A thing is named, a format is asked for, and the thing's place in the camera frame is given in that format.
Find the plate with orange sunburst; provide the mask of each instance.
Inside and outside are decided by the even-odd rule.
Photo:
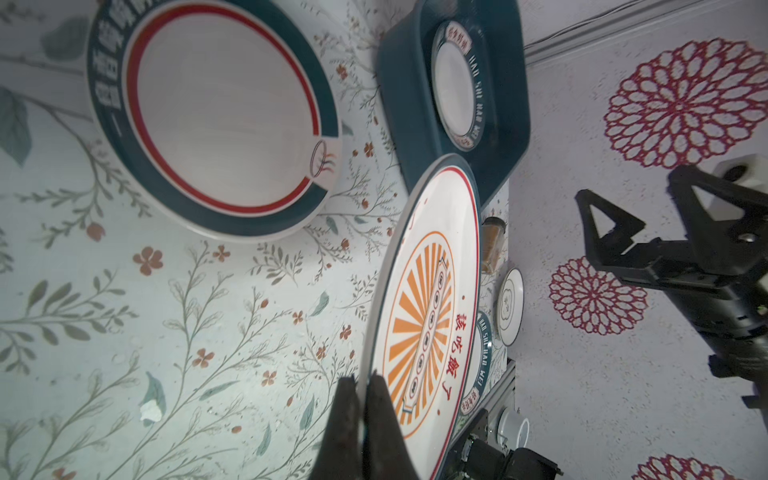
[[[465,388],[479,287],[478,220],[466,161],[440,157],[411,192],[373,297],[360,372],[387,382],[420,478],[439,475]]]

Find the floral tablecloth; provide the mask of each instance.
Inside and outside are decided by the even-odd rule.
[[[310,473],[407,198],[373,59],[410,5],[280,4],[330,79],[345,165],[308,227],[257,245],[166,218],[100,140],[82,75],[96,2],[0,6],[0,477]],[[507,209],[504,187],[484,216]],[[482,278],[491,318],[506,258]],[[505,366],[496,340],[486,392]]]

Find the dinner plate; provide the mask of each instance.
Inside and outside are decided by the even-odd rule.
[[[461,151],[477,146],[485,128],[483,74],[464,26],[444,22],[432,46],[432,94],[446,134]]]
[[[192,230],[284,237],[339,176],[340,119],[272,2],[107,0],[88,39],[94,117],[136,185]]]
[[[502,343],[510,346],[520,332],[523,317],[523,276],[520,270],[509,270],[498,292],[496,322]]]
[[[484,312],[478,310],[475,322],[475,341],[472,342],[472,355],[469,357],[469,371],[467,381],[473,382],[472,387],[467,385],[467,391],[462,397],[462,415],[470,415],[485,391],[488,382],[488,372],[491,370],[491,354],[493,353],[493,334],[491,321]]]
[[[475,337],[480,244],[477,187],[457,154],[422,175],[387,248],[360,372],[383,376],[420,478],[439,474]],[[358,394],[365,402],[367,382]]]

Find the orange sunburst pattern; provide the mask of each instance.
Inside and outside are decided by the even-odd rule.
[[[435,398],[451,337],[453,259],[445,237],[428,234],[399,282],[384,361],[392,404],[407,438]]]

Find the red doily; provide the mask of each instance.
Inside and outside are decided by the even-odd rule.
[[[650,457],[637,466],[632,480],[737,480],[721,467],[707,465],[695,458]]]
[[[634,328],[648,307],[646,291],[622,285],[613,273],[598,272],[587,257],[560,265],[549,283],[560,317],[587,333],[621,333]]]
[[[637,67],[611,97],[605,134],[625,160],[674,168],[724,154],[768,117],[766,54],[692,41]]]

